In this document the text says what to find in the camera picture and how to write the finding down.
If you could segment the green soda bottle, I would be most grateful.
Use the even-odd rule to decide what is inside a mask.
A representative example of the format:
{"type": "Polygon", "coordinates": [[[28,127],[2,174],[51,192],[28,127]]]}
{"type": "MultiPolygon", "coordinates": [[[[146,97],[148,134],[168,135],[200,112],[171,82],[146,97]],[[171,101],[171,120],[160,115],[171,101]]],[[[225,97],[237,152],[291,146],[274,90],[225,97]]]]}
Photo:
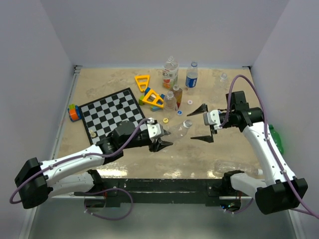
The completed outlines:
{"type": "Polygon", "coordinates": [[[276,147],[278,148],[280,154],[283,155],[284,148],[283,148],[281,137],[280,137],[279,133],[274,129],[274,126],[272,124],[269,125],[269,130],[270,130],[270,134],[273,138],[273,141],[274,141],[276,147]]]}

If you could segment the yellow triangle frame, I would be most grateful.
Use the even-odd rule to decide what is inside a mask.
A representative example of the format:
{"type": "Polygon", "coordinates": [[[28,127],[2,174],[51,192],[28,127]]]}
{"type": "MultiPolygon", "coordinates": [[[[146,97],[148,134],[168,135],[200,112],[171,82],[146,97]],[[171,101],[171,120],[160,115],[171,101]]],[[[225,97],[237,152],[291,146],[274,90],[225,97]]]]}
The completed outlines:
{"type": "Polygon", "coordinates": [[[164,108],[163,98],[158,93],[156,93],[153,89],[150,89],[147,92],[147,94],[144,96],[142,101],[144,104],[155,106],[161,109],[164,108]]]}
{"type": "Polygon", "coordinates": [[[141,92],[145,92],[149,85],[150,75],[135,76],[136,84],[141,92]]]}

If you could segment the clear plastic bottle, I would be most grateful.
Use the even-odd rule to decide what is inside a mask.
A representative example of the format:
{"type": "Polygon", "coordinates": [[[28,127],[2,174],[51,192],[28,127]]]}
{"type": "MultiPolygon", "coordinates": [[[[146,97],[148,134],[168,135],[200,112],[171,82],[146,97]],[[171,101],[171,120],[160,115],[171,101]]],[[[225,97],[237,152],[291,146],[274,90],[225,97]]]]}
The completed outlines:
{"type": "Polygon", "coordinates": [[[179,123],[177,125],[174,125],[168,129],[169,135],[166,136],[166,141],[169,142],[176,142],[180,139],[182,139],[184,136],[187,135],[187,132],[192,127],[193,122],[189,119],[183,121],[182,123],[179,123]]]}
{"type": "Polygon", "coordinates": [[[216,87],[218,90],[222,90],[222,91],[226,91],[229,89],[228,75],[226,73],[222,73],[219,79],[216,80],[216,87]]]}

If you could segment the blue label water bottle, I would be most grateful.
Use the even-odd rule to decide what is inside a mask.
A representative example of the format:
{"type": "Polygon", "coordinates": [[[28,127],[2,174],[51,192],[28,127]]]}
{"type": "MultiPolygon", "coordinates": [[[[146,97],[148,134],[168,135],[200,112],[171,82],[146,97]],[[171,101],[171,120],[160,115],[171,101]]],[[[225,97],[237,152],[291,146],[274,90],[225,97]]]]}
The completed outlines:
{"type": "Polygon", "coordinates": [[[185,85],[188,88],[194,88],[198,79],[198,64],[196,61],[192,61],[191,65],[186,71],[185,85]]]}

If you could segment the amber tea bottle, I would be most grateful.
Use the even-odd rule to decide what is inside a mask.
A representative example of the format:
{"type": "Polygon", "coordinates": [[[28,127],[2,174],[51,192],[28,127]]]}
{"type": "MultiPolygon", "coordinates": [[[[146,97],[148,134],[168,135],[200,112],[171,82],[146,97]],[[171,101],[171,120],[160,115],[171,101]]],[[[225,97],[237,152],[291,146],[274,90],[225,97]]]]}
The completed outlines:
{"type": "Polygon", "coordinates": [[[176,109],[178,110],[182,101],[182,88],[179,85],[174,85],[172,91],[176,98],[176,109]]]}

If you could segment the green toy block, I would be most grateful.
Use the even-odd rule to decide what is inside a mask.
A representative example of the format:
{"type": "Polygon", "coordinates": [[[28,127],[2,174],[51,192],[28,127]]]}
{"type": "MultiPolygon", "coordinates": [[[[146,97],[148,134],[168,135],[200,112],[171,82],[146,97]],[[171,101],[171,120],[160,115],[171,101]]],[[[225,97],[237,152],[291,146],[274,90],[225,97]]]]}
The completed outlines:
{"type": "Polygon", "coordinates": [[[139,105],[140,106],[143,106],[145,103],[143,102],[143,99],[144,99],[144,95],[140,96],[139,97],[139,105]]]}

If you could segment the light blue toy block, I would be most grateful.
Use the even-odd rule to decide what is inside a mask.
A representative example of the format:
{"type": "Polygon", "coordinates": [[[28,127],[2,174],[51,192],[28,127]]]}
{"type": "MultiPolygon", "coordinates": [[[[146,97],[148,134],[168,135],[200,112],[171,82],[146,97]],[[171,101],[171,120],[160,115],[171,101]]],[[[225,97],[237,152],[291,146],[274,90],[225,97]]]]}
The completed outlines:
{"type": "Polygon", "coordinates": [[[157,112],[157,111],[160,111],[160,110],[162,110],[162,108],[156,107],[156,106],[151,106],[151,111],[152,112],[157,112]]]}

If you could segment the dark blue block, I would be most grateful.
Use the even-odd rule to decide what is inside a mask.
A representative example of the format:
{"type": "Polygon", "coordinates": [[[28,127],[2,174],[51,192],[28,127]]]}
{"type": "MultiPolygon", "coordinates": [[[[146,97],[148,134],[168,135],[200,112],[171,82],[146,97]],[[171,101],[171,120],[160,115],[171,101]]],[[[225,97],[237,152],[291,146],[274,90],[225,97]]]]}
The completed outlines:
{"type": "Polygon", "coordinates": [[[146,95],[149,92],[149,90],[150,90],[150,87],[147,87],[144,94],[146,95]]]}

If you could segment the black white chessboard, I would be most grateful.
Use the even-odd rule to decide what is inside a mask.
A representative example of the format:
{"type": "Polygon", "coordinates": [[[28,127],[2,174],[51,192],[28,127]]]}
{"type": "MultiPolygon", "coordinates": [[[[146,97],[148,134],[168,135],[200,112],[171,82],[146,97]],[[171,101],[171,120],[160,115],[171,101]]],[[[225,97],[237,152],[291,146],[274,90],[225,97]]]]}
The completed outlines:
{"type": "Polygon", "coordinates": [[[125,88],[79,106],[79,112],[91,145],[106,138],[123,121],[137,126],[145,118],[132,90],[125,88]],[[97,136],[92,138],[89,130],[97,136]]]}

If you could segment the clear empty bottle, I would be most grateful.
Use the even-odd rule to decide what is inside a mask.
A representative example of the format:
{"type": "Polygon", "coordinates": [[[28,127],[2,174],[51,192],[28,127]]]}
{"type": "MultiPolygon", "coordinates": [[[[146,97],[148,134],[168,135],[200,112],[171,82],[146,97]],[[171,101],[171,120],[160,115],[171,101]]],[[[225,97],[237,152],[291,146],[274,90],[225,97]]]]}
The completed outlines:
{"type": "Polygon", "coordinates": [[[177,100],[174,96],[173,91],[168,91],[164,97],[164,110],[175,111],[177,106],[177,100]]]}

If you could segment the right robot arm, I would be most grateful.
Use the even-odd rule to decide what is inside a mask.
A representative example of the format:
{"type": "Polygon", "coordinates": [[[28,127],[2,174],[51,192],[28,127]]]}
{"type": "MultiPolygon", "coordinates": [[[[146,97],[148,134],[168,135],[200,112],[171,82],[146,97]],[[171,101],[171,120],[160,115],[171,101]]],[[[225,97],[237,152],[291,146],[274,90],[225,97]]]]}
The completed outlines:
{"type": "Polygon", "coordinates": [[[250,107],[243,91],[228,93],[226,99],[225,110],[209,111],[207,104],[202,104],[190,113],[190,116],[202,114],[204,124],[210,127],[211,135],[197,139],[213,142],[218,130],[238,128],[251,144],[265,180],[255,179],[243,170],[227,171],[220,190],[229,196],[238,191],[250,196],[265,215],[296,209],[308,184],[304,178],[297,178],[286,164],[272,138],[265,113],[259,107],[250,107]]]}

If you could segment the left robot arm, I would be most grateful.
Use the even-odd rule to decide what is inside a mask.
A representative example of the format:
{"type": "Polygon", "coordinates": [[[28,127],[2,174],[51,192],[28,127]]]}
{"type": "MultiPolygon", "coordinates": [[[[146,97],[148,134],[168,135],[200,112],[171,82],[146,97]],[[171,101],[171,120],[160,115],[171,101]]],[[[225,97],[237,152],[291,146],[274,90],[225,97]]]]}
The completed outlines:
{"type": "Polygon", "coordinates": [[[58,159],[38,161],[27,160],[18,172],[14,182],[16,190],[11,195],[11,204],[21,203],[24,209],[31,209],[48,198],[69,192],[83,192],[99,195],[103,183],[93,167],[109,164],[123,157],[124,149],[147,146],[150,152],[158,152],[173,143],[162,140],[168,131],[152,119],[143,119],[135,125],[123,121],[106,138],[88,148],[58,159]]]}

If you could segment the yellow triangle frame near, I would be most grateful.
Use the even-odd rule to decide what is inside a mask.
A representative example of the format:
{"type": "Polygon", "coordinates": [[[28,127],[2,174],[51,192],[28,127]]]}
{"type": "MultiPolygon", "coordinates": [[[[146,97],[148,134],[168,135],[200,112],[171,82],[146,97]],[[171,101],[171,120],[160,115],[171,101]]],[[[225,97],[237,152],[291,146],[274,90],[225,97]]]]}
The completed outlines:
{"type": "Polygon", "coordinates": [[[155,106],[161,109],[164,108],[163,98],[158,93],[156,93],[153,89],[150,89],[147,92],[147,94],[144,96],[142,101],[144,104],[155,106]]]}

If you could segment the fruit tea bottle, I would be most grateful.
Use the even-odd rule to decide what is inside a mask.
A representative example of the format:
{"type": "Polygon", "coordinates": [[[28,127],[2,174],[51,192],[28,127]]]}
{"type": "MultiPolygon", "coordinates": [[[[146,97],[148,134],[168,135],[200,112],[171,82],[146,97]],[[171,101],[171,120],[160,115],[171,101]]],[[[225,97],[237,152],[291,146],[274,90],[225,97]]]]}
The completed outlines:
{"type": "Polygon", "coordinates": [[[173,56],[168,57],[162,69],[162,84],[166,89],[171,89],[177,84],[179,63],[173,56]]]}

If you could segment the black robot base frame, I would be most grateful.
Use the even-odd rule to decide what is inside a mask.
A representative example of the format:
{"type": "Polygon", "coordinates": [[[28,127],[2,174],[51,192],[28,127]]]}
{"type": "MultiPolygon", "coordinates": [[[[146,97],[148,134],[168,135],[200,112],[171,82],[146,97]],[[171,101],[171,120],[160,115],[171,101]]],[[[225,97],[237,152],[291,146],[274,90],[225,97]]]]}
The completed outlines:
{"type": "Polygon", "coordinates": [[[129,203],[129,192],[134,203],[140,204],[204,204],[220,206],[220,198],[234,199],[239,193],[223,187],[222,179],[125,179],[103,178],[92,193],[111,189],[106,193],[106,206],[117,207],[129,203]]]}

